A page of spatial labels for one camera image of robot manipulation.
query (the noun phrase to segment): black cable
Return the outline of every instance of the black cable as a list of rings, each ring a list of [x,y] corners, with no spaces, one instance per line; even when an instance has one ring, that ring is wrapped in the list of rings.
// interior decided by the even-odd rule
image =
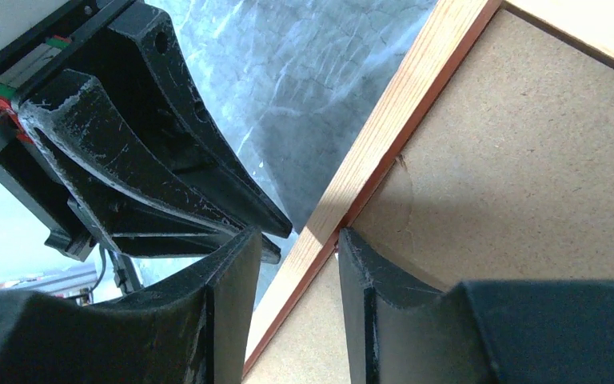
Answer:
[[[106,249],[104,246],[99,246],[98,248],[100,249],[100,259],[102,260],[102,270],[100,270],[100,276],[98,277],[98,280],[95,282],[95,285],[92,288],[90,288],[88,292],[84,294],[75,294],[74,296],[69,296],[67,299],[76,300],[77,298],[89,296],[90,294],[93,293],[95,288],[98,288],[98,286],[100,285],[100,282],[102,281],[102,278],[105,277],[105,270],[107,269],[107,253],[106,253]]]

